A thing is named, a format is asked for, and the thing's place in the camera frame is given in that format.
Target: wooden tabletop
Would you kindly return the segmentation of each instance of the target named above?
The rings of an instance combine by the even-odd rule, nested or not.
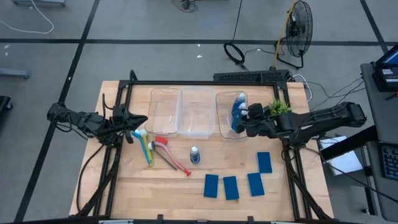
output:
[[[134,85],[130,112],[147,115],[151,90],[167,87],[181,86]],[[215,93],[244,91],[248,95],[249,104],[262,103],[265,106],[274,99],[272,87],[267,86],[211,87]],[[293,112],[307,112],[308,104],[302,83],[288,83],[288,87]],[[117,90],[117,81],[106,81],[103,82],[99,95],[105,93],[106,104],[113,105]],[[102,114],[101,97],[98,98],[96,111]],[[247,220],[248,216],[253,216],[256,221],[293,221],[285,163],[280,157],[281,142],[267,137],[224,142],[220,138],[217,116],[215,117],[215,133],[207,140],[186,139],[181,136],[169,138],[168,147],[171,153],[192,171],[190,177],[180,170],[171,169],[157,154],[154,154],[155,166],[149,167],[138,140],[134,139],[134,144],[124,142],[111,218],[156,219],[158,214],[163,214],[166,220]],[[192,146],[197,146],[200,150],[201,160],[197,165],[190,161],[189,151]],[[315,142],[310,142],[307,146],[317,149]],[[99,147],[97,140],[88,140],[82,164]],[[271,154],[272,173],[261,174],[266,194],[252,197],[246,175],[258,172],[256,153],[263,151]],[[90,199],[98,187],[104,152],[103,149],[94,157],[83,174],[80,206]],[[321,208],[332,217],[333,212],[320,158],[304,150],[301,151],[301,155],[307,189]],[[203,196],[206,174],[219,176],[218,198]],[[223,177],[231,175],[235,175],[238,180],[239,200],[225,199]],[[104,213],[107,194],[108,190],[105,190],[101,213]],[[300,216],[303,217],[300,194],[298,199]],[[75,200],[76,194],[70,209],[71,214],[77,212]]]

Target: transparent storage box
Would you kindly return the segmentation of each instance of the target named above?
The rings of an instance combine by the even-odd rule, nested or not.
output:
[[[218,126],[220,127],[220,135],[223,141],[241,141],[247,137],[245,131],[238,134],[231,127],[233,123],[232,107],[235,100],[242,93],[247,105],[248,95],[243,91],[230,91],[216,95]]]
[[[147,132],[167,137],[177,136],[177,103],[180,90],[154,88],[150,93]]]
[[[211,87],[181,87],[177,132],[186,138],[207,139],[215,128],[215,93]]]

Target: fan stand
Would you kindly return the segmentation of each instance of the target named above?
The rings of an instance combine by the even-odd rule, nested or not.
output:
[[[287,64],[287,65],[290,65],[290,66],[294,67],[295,69],[300,69],[300,68],[304,67],[304,59],[303,59],[303,56],[304,56],[304,52],[303,52],[303,50],[300,50],[301,66],[297,66],[297,65],[294,65],[294,64],[292,64],[292,63],[290,63],[290,62],[286,62],[285,60],[280,59],[279,54],[277,55],[277,59],[278,59],[280,62],[283,62],[283,63],[285,63],[285,64]]]

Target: desk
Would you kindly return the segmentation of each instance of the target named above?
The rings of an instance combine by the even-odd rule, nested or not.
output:
[[[165,86],[134,85],[132,88],[130,112],[148,114],[150,91]],[[225,91],[245,91],[248,102],[268,104],[274,99],[272,87],[267,86],[212,86],[216,93]],[[308,111],[307,99],[302,83],[288,83],[291,106],[294,112]],[[118,90],[118,82],[103,82],[100,96],[106,95],[106,104],[113,105]],[[101,97],[98,98],[96,111],[102,113]],[[83,164],[100,144],[90,139],[86,146]],[[281,142],[267,137],[247,138],[239,142],[223,142],[218,133],[207,140],[169,138],[172,154],[192,171],[190,177],[183,172],[172,170],[157,154],[154,154],[155,166],[148,167],[139,143],[123,143],[111,218],[156,219],[163,214],[166,220],[255,220],[293,221],[292,202],[287,181],[285,163],[280,157]],[[190,162],[189,149],[198,146],[201,160],[199,165]],[[316,143],[309,147],[316,149]],[[262,174],[265,196],[251,197],[246,175],[258,172],[256,153],[269,151],[272,161],[272,174]],[[328,189],[322,164],[318,155],[302,151],[302,164],[307,189],[317,203],[329,215],[333,216]],[[88,164],[81,182],[81,206],[87,202],[98,186],[104,150]],[[218,198],[203,197],[205,174],[218,174]],[[238,180],[239,201],[227,201],[224,195],[222,177],[236,175]],[[103,202],[108,191],[103,194]],[[70,214],[77,212],[73,198]]]
[[[398,198],[398,181],[386,179],[382,176],[377,148],[377,142],[398,144],[398,117],[396,116],[398,99],[387,101],[386,98],[391,96],[392,93],[379,92],[373,80],[373,73],[375,71],[372,64],[362,64],[361,71],[372,110],[374,126],[322,150],[322,154],[326,160],[329,160],[366,144],[369,155],[369,167],[371,168],[371,172],[368,172],[368,175],[373,176],[376,190],[388,194],[393,198]],[[367,192],[367,198],[369,210],[373,215],[377,215],[373,194]],[[398,222],[398,205],[383,196],[378,196],[377,198],[383,218],[388,221]]]

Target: white cable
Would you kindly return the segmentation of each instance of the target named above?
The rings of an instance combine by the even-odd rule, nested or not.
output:
[[[47,32],[39,32],[39,31],[32,31],[32,30],[21,30],[21,29],[13,28],[12,26],[6,24],[6,23],[5,23],[4,21],[2,21],[1,19],[0,19],[0,22],[1,22],[2,24],[4,24],[6,27],[8,27],[8,28],[10,28],[10,29],[12,29],[12,30],[19,31],[19,32],[26,32],[26,33],[31,33],[31,34],[49,34],[49,33],[51,33],[51,32],[54,30],[54,24],[52,24],[52,22],[50,21],[50,19],[48,19],[48,18],[37,8],[35,2],[34,2],[33,0],[31,0],[31,1],[32,1],[33,6],[36,8],[37,12],[39,12],[39,13],[44,17],[44,19],[46,19],[46,20],[51,24],[51,29],[50,29],[49,31],[47,31]]]
[[[309,102],[310,100],[312,100],[312,91],[311,91],[310,86],[308,85],[306,79],[304,78],[304,76],[299,75],[299,74],[296,74],[296,75],[293,76],[293,78],[294,78],[294,77],[301,77],[301,78],[302,78],[302,80],[304,81],[305,85],[307,86],[307,88],[308,88],[308,90],[309,90],[309,92],[310,92],[310,99],[308,99],[307,102]]]

